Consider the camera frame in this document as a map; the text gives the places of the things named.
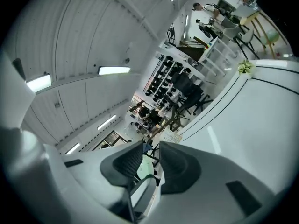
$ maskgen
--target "railing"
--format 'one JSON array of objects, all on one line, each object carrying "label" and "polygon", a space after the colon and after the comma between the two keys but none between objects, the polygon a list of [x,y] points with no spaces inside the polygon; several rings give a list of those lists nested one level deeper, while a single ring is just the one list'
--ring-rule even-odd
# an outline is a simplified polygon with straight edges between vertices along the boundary
[{"label": "railing", "polygon": [[170,26],[170,28],[167,31],[167,37],[168,37],[168,42],[171,45],[176,46],[176,37],[175,37],[173,24]]}]

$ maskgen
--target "white ceiling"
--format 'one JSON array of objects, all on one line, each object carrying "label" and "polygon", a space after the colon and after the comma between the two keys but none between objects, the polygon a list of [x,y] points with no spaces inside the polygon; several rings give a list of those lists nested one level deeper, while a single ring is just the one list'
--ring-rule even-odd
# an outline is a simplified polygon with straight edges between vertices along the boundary
[{"label": "white ceiling", "polygon": [[[50,73],[53,88],[36,95],[22,128],[61,152],[88,144],[97,126],[125,114],[177,13],[170,0],[31,0],[3,49],[22,60],[27,80]],[[127,57],[130,74],[96,76]]]}]

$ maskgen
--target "chair leg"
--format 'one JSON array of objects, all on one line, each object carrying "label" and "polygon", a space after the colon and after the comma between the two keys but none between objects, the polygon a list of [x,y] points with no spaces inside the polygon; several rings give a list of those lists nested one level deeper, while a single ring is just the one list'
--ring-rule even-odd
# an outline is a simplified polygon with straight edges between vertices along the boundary
[{"label": "chair leg", "polygon": [[188,114],[190,114],[190,115],[191,115],[191,113],[190,113],[190,111],[189,111],[188,109],[186,109],[186,111],[188,112]]},{"label": "chair leg", "polygon": [[239,37],[237,38],[240,42],[242,42],[256,57],[257,59],[260,60],[260,58],[257,56],[257,54],[242,40],[240,39]]},{"label": "chair leg", "polygon": [[207,100],[207,101],[205,101],[205,102],[203,102],[203,105],[204,104],[207,104],[207,103],[210,103],[210,102],[212,102],[213,100],[211,99],[211,100]]},{"label": "chair leg", "polygon": [[254,48],[253,48],[251,42],[249,42],[249,45],[250,45],[251,49],[254,51]]},{"label": "chair leg", "polygon": [[269,45],[269,48],[270,48],[270,51],[271,51],[271,54],[272,54],[273,59],[276,59],[276,58],[275,58],[275,55],[274,55],[273,48],[272,48],[272,46],[271,46],[271,42],[269,41],[269,38],[268,38],[268,36],[267,36],[267,34],[266,34],[264,28],[262,27],[260,21],[259,21],[257,18],[255,18],[255,20],[256,20],[257,24],[259,25],[260,29],[262,30],[262,33],[263,33],[264,37],[266,38],[266,41],[267,41],[267,44]]},{"label": "chair leg", "polygon": [[237,41],[237,39],[234,38],[235,43],[237,43],[238,47],[241,49],[241,51],[243,52],[244,56],[246,57],[246,59],[248,60],[248,57],[246,56],[245,52],[243,51],[241,45],[239,44],[239,42]]},{"label": "chair leg", "polygon": [[196,105],[196,109],[193,111],[193,115],[196,115],[196,111],[200,108],[200,105]]}]

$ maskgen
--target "table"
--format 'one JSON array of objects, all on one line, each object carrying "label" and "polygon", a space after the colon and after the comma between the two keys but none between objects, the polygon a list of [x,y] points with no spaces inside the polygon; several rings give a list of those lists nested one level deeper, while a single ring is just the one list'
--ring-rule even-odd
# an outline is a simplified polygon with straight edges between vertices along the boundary
[{"label": "table", "polygon": [[199,63],[201,65],[203,65],[204,67],[206,67],[213,75],[217,75],[210,67],[208,67],[206,64],[204,64],[204,61],[209,62],[213,67],[215,67],[223,76],[225,75],[225,73],[223,72],[223,70],[221,70],[213,61],[211,61],[211,59],[209,58],[210,53],[212,52],[212,50],[216,50],[218,51],[218,53],[228,62],[227,58],[216,48],[216,44],[217,42],[221,43],[222,45],[224,45],[233,55],[234,57],[237,57],[237,55],[233,52],[233,50],[228,47],[219,37],[216,37],[213,41],[212,44],[210,45],[210,47],[208,49],[205,50],[205,52],[202,54],[201,58],[199,59]]},{"label": "table", "polygon": [[257,16],[258,15],[261,15],[278,33],[279,35],[281,36],[281,38],[284,40],[284,42],[287,44],[287,41],[285,40],[285,38],[282,36],[281,32],[274,26],[274,24],[268,19],[268,17],[266,15],[264,15],[263,13],[261,12],[256,12],[254,14],[252,14],[251,16],[249,17],[242,17],[242,19],[240,20],[240,25],[246,25],[248,24],[249,22],[251,22],[254,30],[256,31],[256,34],[258,35],[258,37],[260,38],[261,35],[259,33],[259,31],[257,30],[256,28],[256,25],[254,24],[253,20],[256,21],[256,23],[259,25],[264,37],[266,38],[266,41],[267,41],[267,44],[269,45],[269,48],[270,48],[270,51],[271,51],[271,54],[272,54],[272,57],[273,59],[276,59],[275,55],[274,55],[274,51],[273,51],[273,48],[272,48],[272,45],[271,45],[271,42],[267,36],[267,33],[265,32],[264,28],[262,27],[262,24],[260,23],[260,21],[257,19]]},{"label": "table", "polygon": [[277,194],[297,171],[299,63],[252,63],[252,79],[236,73],[178,134],[180,144],[232,160]]}]

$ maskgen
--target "paper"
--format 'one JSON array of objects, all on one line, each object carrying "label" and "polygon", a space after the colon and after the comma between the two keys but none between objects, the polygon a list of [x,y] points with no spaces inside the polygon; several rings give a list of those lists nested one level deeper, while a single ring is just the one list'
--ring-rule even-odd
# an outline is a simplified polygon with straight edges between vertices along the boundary
[{"label": "paper", "polygon": [[174,133],[170,129],[164,129],[163,133],[160,135],[160,141],[176,143],[178,144],[182,140],[182,136]]}]

